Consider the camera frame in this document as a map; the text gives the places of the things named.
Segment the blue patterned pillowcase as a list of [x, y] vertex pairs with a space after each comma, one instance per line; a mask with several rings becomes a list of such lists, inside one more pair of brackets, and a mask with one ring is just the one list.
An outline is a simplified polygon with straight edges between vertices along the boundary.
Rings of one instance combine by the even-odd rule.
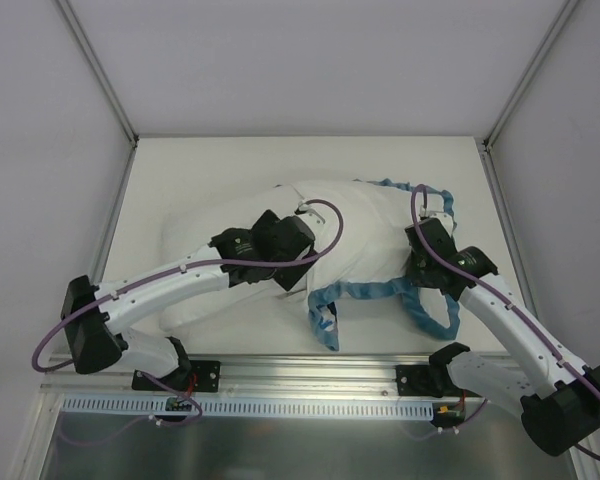
[[344, 229], [334, 249], [306, 274], [305, 309], [319, 343], [340, 349], [336, 302], [398, 297], [415, 326], [436, 340], [453, 341], [460, 327], [460, 306], [444, 297], [449, 324], [432, 318], [420, 300], [420, 289], [405, 276], [410, 243], [405, 229], [412, 225], [410, 183], [389, 179], [306, 180], [291, 187], [304, 200], [325, 200], [335, 205]]

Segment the white pillow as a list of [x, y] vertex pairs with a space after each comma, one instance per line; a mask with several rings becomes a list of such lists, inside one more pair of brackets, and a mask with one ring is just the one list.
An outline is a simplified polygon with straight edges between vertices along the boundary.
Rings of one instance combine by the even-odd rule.
[[[281, 186], [223, 204], [172, 213], [163, 222], [160, 260], [169, 263], [183, 258], [229, 228], [249, 229], [267, 210], [280, 218], [289, 216], [300, 201], [301, 195], [293, 187]], [[272, 280], [241, 284], [176, 303], [160, 314], [159, 325], [164, 331], [175, 332], [235, 305], [282, 294], [282, 288]]]

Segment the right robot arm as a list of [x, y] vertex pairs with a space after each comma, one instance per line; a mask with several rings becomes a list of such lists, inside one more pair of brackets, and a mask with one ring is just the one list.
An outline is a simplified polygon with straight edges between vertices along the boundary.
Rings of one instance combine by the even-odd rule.
[[440, 219], [406, 228], [407, 277], [458, 302], [498, 339], [521, 371], [483, 359], [466, 346], [443, 350], [430, 387], [469, 390], [518, 418], [543, 452], [559, 456], [600, 429], [600, 365], [592, 368], [557, 340], [516, 298], [478, 248], [459, 250]]

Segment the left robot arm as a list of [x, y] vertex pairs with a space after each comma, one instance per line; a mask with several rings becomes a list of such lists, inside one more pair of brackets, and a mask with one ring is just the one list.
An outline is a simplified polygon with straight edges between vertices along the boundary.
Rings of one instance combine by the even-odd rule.
[[142, 371], [165, 389], [186, 387], [193, 367], [182, 342], [135, 329], [145, 317], [192, 300], [191, 321], [243, 300], [298, 290], [309, 265], [294, 262], [316, 252], [324, 222], [312, 211], [278, 217], [265, 211], [250, 228], [229, 228], [156, 272], [128, 281], [94, 285], [72, 280], [61, 316], [73, 365], [82, 375], [114, 365]]

